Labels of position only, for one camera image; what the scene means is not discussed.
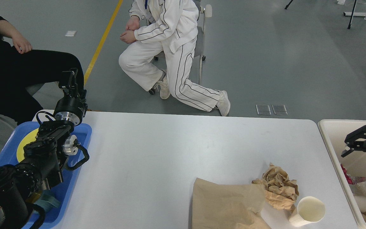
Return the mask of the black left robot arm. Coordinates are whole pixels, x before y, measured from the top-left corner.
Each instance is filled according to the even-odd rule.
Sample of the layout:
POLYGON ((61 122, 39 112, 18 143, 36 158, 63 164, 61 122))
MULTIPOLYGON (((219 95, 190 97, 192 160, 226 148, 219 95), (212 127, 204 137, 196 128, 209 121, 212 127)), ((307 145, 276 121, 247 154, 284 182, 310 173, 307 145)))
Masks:
POLYGON ((46 212, 30 201, 31 196, 43 186, 50 189, 62 183, 63 169, 76 170, 90 158, 72 134, 87 111, 87 91, 78 86, 77 73, 77 68, 62 72, 65 80, 59 87, 64 97, 54 113, 47 113, 47 121, 37 118, 38 133, 24 146, 24 159, 17 165, 0 166, 0 229, 21 229, 33 212, 39 217, 31 228, 39 229, 46 212))

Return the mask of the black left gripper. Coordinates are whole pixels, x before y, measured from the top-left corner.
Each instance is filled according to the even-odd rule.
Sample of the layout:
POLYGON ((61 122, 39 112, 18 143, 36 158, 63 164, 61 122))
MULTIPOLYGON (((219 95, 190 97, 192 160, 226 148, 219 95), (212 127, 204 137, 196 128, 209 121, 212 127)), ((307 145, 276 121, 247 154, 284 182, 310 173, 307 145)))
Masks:
POLYGON ((82 123, 88 106, 86 103, 87 90, 78 90, 77 73, 77 68, 62 72, 58 87, 65 97, 57 102, 53 113, 55 120, 70 121, 75 126, 82 123))

